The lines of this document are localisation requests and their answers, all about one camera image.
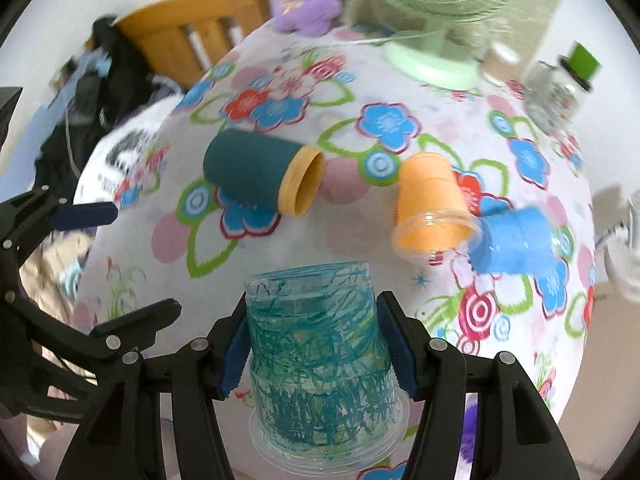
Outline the floral tablecloth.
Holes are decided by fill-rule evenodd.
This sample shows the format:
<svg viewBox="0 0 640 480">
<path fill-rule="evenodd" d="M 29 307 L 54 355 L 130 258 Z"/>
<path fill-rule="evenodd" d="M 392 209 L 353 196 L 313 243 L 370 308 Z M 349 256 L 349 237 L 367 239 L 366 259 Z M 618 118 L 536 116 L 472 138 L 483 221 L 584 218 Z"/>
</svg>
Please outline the floral tablecloth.
<svg viewBox="0 0 640 480">
<path fill-rule="evenodd" d="M 204 179 L 208 144 L 228 128 L 320 148 L 306 214 L 244 206 Z M 541 209 L 561 241 L 553 273 L 478 274 L 461 252 L 399 258 L 399 169 L 425 152 L 449 160 L 472 214 Z M 554 417 L 570 400 L 592 309 L 591 193 L 576 141 L 541 133 L 511 89 L 445 92 L 345 27 L 309 40 L 267 25 L 182 96 L 113 203 L 118 219 L 96 234 L 79 283 L 78 330 L 172 297 L 180 318 L 154 346 L 168 353 L 228 314 L 251 275 L 359 260 L 431 334 L 479 356 L 514 353 Z"/>
</svg>

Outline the glass mason jar mug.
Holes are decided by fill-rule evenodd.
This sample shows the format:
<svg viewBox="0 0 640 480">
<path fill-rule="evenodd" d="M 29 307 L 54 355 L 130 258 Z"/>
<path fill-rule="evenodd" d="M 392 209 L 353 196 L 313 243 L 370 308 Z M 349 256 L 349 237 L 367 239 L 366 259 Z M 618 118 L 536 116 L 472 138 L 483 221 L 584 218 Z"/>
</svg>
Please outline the glass mason jar mug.
<svg viewBox="0 0 640 480">
<path fill-rule="evenodd" d="M 529 119 L 548 136 L 557 136 L 570 125 L 592 84 L 559 56 L 555 65 L 539 61 L 525 83 L 524 107 Z"/>
</svg>

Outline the blue plastic cup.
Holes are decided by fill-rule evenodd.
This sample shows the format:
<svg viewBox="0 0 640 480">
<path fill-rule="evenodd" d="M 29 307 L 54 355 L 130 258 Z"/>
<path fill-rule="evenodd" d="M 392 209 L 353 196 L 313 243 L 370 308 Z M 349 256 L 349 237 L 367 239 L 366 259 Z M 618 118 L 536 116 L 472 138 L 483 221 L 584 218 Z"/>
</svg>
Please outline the blue plastic cup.
<svg viewBox="0 0 640 480">
<path fill-rule="evenodd" d="M 480 218 L 480 234 L 469 247 L 469 259 L 478 274 L 526 274 L 546 278 L 552 274 L 555 232 L 537 207 L 507 210 Z"/>
</svg>

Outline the white small fan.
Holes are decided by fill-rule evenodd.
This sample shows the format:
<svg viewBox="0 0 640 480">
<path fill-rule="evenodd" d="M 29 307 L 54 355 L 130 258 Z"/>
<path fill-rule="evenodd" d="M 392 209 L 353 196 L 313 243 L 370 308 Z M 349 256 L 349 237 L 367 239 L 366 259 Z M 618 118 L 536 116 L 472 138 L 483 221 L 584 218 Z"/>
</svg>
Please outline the white small fan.
<svg viewBox="0 0 640 480">
<path fill-rule="evenodd" d="M 628 218 L 608 228 L 596 241 L 608 280 L 623 298 L 639 302 L 639 191 L 628 198 Z"/>
</svg>

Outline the white printed t-shirt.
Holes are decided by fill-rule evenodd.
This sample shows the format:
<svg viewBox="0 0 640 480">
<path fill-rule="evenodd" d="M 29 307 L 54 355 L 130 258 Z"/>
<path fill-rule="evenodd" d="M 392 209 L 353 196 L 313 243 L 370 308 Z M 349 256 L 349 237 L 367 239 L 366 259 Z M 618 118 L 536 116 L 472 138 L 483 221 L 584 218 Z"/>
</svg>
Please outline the white printed t-shirt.
<svg viewBox="0 0 640 480">
<path fill-rule="evenodd" d="M 99 140 L 81 171 L 73 203 L 112 202 L 119 185 L 132 175 L 158 129 L 181 98 L 182 94 L 178 93 L 160 99 L 125 119 Z"/>
</svg>

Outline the dark clothes pile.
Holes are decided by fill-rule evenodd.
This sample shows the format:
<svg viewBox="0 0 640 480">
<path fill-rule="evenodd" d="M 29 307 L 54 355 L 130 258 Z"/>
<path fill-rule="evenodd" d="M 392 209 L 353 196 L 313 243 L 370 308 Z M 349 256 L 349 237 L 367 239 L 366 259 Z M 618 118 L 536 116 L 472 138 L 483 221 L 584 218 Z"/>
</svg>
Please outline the dark clothes pile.
<svg viewBox="0 0 640 480">
<path fill-rule="evenodd" d="M 89 63 L 64 100 L 63 115 L 35 160 L 36 188 L 73 197 L 81 171 L 99 142 L 156 101 L 178 96 L 182 88 L 157 75 L 142 51 L 116 25 L 114 15 L 92 24 Z"/>
</svg>

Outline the green jar lid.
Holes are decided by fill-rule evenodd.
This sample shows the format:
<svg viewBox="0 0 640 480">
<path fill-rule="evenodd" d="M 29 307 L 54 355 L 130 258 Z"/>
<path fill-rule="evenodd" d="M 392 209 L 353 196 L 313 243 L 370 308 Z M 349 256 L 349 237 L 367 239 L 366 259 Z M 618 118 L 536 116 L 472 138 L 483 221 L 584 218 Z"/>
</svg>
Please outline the green jar lid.
<svg viewBox="0 0 640 480">
<path fill-rule="evenodd" d="M 579 42 L 572 45 L 569 55 L 560 57 L 560 65 L 585 92 L 592 90 L 592 78 L 601 67 L 597 59 Z"/>
</svg>

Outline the clear cup teal scribbles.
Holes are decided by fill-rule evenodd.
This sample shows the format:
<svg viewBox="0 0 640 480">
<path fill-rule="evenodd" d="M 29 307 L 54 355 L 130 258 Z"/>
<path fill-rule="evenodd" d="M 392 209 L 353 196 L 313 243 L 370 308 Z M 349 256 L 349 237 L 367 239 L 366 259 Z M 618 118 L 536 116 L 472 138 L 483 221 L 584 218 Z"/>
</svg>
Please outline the clear cup teal scribbles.
<svg viewBox="0 0 640 480">
<path fill-rule="evenodd" d="M 368 264 L 255 275 L 245 301 L 258 453 L 305 477 L 350 474 L 390 456 L 409 402 L 378 326 Z"/>
</svg>

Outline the dark teal cup yellow rim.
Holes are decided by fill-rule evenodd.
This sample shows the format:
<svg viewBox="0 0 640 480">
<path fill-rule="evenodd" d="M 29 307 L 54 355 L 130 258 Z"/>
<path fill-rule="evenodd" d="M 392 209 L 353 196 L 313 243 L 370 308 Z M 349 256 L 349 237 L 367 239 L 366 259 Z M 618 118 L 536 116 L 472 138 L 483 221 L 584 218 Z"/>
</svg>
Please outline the dark teal cup yellow rim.
<svg viewBox="0 0 640 480">
<path fill-rule="evenodd" d="M 224 129 L 209 143 L 203 174 L 241 204 L 300 217 L 317 196 L 325 166 L 313 145 Z"/>
</svg>

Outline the orange plastic cup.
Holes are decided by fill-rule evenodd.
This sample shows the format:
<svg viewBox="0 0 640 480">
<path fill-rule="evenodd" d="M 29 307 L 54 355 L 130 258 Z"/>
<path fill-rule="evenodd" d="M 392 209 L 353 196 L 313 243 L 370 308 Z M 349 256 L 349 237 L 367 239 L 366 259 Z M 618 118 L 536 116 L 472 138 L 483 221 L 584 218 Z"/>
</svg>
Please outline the orange plastic cup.
<svg viewBox="0 0 640 480">
<path fill-rule="evenodd" d="M 412 263 L 427 263 L 435 252 L 450 252 L 480 239 L 480 222 L 470 213 L 450 162 L 425 152 L 399 169 L 394 252 Z"/>
</svg>

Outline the wooden chair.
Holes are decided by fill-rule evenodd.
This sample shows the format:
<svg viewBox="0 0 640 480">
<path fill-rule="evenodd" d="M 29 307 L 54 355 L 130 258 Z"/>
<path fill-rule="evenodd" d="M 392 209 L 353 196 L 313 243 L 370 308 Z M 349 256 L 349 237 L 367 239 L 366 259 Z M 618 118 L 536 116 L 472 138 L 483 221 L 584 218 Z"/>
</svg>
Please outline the wooden chair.
<svg viewBox="0 0 640 480">
<path fill-rule="evenodd" d="M 152 68 L 183 88 L 198 82 L 242 38 L 270 19 L 269 0 L 162 0 L 117 21 Z"/>
</svg>

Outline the green desk fan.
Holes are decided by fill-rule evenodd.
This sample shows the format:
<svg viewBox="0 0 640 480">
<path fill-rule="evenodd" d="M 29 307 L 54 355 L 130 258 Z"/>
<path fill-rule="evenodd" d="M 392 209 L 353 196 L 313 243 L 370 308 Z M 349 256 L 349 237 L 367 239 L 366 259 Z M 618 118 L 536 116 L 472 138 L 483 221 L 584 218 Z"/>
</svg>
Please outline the green desk fan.
<svg viewBox="0 0 640 480">
<path fill-rule="evenodd" d="M 454 25 L 491 18 L 511 0 L 382 0 L 424 21 L 394 32 L 382 45 L 386 61 L 404 75 L 452 91 L 473 89 L 480 78 L 473 49 L 448 38 Z"/>
</svg>

